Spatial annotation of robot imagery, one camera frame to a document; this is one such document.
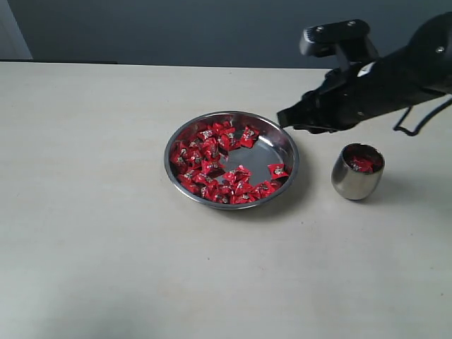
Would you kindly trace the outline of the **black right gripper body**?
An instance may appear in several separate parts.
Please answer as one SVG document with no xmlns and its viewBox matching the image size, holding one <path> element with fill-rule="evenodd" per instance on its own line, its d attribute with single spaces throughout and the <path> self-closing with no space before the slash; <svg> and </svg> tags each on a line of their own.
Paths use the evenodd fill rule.
<svg viewBox="0 0 452 339">
<path fill-rule="evenodd" d="M 329 71 L 322 84 L 302 96 L 310 123 L 351 129 L 364 120 L 451 93 L 451 13 L 421 25 L 406 46 L 348 70 Z"/>
</svg>

